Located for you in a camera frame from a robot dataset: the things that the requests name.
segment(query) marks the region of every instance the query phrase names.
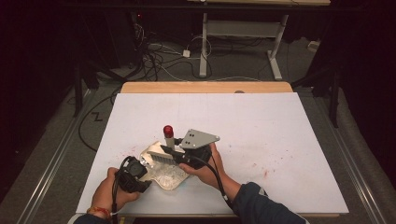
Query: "sleeve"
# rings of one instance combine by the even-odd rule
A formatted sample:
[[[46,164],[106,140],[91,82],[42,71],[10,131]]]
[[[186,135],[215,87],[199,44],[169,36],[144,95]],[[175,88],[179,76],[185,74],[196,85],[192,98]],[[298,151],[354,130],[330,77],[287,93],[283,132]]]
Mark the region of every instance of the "sleeve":
[[[241,218],[242,223],[309,224],[285,205],[270,200],[265,191],[252,182],[241,186],[233,200],[233,212]]]
[[[85,214],[78,217],[73,224],[110,224],[110,222],[91,214]]]

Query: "bracelet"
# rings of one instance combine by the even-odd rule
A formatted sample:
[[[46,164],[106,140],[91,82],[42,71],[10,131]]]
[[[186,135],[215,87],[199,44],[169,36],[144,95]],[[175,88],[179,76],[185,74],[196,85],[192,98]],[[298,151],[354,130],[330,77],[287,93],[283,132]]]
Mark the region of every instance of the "bracelet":
[[[93,207],[90,207],[90,208],[87,210],[87,213],[90,213],[90,212],[101,212],[101,213],[103,213],[103,214],[106,215],[106,217],[107,217],[108,220],[111,220],[110,212],[109,212],[107,209],[105,209],[105,208],[94,207],[94,206],[93,206]]]

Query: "red bottle cap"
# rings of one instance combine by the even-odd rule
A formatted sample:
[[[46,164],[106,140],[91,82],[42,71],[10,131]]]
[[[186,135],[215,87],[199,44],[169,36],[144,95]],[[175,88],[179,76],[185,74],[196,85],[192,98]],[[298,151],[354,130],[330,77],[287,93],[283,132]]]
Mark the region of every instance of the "red bottle cap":
[[[165,135],[165,138],[172,138],[173,137],[173,128],[170,125],[166,125],[163,127],[163,134]]]

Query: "white table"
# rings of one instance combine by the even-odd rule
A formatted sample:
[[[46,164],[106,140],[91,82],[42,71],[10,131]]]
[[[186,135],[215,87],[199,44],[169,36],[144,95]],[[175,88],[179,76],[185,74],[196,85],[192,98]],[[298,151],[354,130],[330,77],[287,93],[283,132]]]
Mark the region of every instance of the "white table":
[[[130,83],[121,92],[166,92],[188,86],[197,92],[207,86],[230,85],[259,90],[270,83]],[[217,142],[227,173],[240,183],[254,181],[270,198],[302,216],[338,216],[347,206],[334,180],[297,93],[122,93],[108,121],[77,213],[85,213],[109,166],[120,166],[126,156],[138,157],[155,141],[163,140],[163,126],[176,137],[189,128],[220,136]],[[233,213],[220,193],[190,177],[166,191],[153,183],[141,198],[120,210],[134,217],[227,217]]]

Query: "hand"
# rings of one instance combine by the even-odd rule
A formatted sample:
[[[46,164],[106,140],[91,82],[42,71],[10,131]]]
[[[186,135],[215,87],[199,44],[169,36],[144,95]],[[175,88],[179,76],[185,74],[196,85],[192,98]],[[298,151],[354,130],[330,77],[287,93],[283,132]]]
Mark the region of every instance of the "hand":
[[[220,179],[224,179],[227,175],[225,174],[221,156],[216,148],[216,145],[214,143],[211,143],[210,149],[212,150],[212,157],[209,159],[208,163],[215,170],[216,170],[216,166],[217,166]],[[187,174],[196,175],[202,182],[204,182],[207,185],[210,185],[216,189],[219,189],[218,180],[216,179],[213,172],[207,166],[204,166],[198,170],[195,170],[194,168],[190,167],[189,165],[187,165],[185,163],[181,163],[179,165],[179,167]]]
[[[223,185],[224,191],[228,198],[233,201],[238,191],[241,189],[241,185],[231,179],[224,171],[224,167],[222,164],[221,156],[216,148],[214,143],[210,144],[210,149],[212,150],[212,158],[209,159],[209,164],[216,170],[216,165],[218,167],[218,174]],[[213,172],[207,167],[204,166],[201,169],[195,170],[185,163],[181,163],[179,165],[180,169],[186,172],[189,175],[196,175],[198,178],[206,183],[207,185],[212,186],[213,188],[219,189],[218,180],[216,179]]]
[[[107,170],[107,178],[102,181],[99,187],[96,189],[96,192],[92,197],[92,206],[97,206],[101,208],[107,209],[111,212],[111,205],[113,204],[113,183],[116,178],[117,168],[110,167]],[[120,210],[126,203],[133,202],[137,200],[140,196],[139,192],[128,193],[118,187],[117,190],[117,211]],[[98,217],[104,217],[104,214],[95,213],[93,214]]]

